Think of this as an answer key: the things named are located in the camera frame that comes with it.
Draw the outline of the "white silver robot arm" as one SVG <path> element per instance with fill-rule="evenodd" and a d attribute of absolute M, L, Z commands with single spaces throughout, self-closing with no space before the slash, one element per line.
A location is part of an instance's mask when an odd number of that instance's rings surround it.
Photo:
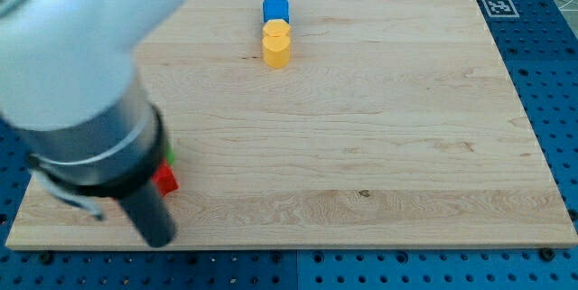
<path fill-rule="evenodd" d="M 68 192 L 123 198 L 164 156 L 136 45 L 185 0 L 1 0 L 1 117 Z"/>

